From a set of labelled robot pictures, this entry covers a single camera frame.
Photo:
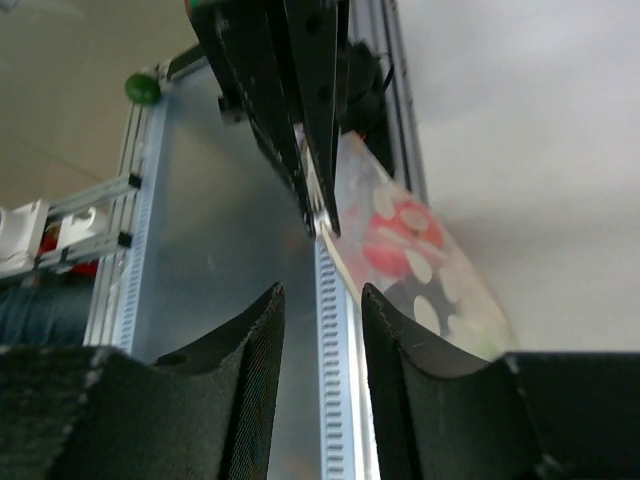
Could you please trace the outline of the black round food item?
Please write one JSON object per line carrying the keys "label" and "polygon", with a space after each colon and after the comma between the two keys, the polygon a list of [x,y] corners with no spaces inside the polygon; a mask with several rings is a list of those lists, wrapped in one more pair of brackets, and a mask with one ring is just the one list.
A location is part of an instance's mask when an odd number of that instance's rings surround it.
{"label": "black round food item", "polygon": [[455,308],[438,279],[432,278],[424,284],[407,277],[392,284],[383,294],[398,311],[429,331],[441,336],[450,332],[448,319]]}

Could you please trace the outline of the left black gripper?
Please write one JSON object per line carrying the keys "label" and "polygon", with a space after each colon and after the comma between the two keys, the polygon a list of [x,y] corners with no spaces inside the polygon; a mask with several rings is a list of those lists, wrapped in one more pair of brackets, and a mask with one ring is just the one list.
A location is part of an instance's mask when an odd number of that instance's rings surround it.
{"label": "left black gripper", "polygon": [[[192,28],[222,90],[223,123],[248,120],[259,149],[291,191],[309,236],[315,230],[338,236],[338,3],[194,1]],[[307,185],[294,132],[298,92]]]}

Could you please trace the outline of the red tomato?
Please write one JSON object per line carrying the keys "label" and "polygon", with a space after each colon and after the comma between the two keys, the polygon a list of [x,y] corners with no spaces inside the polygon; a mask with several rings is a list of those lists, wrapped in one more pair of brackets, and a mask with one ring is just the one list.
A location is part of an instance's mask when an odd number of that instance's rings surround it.
{"label": "red tomato", "polygon": [[445,236],[431,211],[414,201],[377,209],[365,231],[362,253],[377,272],[393,279],[412,275],[428,283],[444,263]]}

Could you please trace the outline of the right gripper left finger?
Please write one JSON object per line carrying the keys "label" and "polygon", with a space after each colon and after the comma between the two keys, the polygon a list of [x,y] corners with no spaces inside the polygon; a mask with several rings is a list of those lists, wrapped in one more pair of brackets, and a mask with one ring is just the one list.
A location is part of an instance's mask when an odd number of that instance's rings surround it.
{"label": "right gripper left finger", "polygon": [[141,363],[108,346],[1,350],[5,479],[263,479],[285,292]]}

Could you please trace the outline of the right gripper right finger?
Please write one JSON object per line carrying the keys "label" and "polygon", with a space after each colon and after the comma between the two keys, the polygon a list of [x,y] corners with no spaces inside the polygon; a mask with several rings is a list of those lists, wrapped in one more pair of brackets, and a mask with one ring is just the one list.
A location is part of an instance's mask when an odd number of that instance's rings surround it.
{"label": "right gripper right finger", "polygon": [[384,479],[635,479],[639,356],[509,352],[485,361],[374,286],[363,338]]}

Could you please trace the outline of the clear zip top bag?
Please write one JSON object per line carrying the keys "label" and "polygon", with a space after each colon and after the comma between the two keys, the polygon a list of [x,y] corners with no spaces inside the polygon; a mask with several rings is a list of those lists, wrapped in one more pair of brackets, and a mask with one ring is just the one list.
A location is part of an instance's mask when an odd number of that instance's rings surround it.
{"label": "clear zip top bag", "polygon": [[399,312],[393,330],[412,360],[425,365],[435,349],[455,347],[492,361],[514,349],[499,301],[432,210],[353,133],[338,140],[337,167],[341,231],[314,193],[315,237],[354,300],[371,285]]}

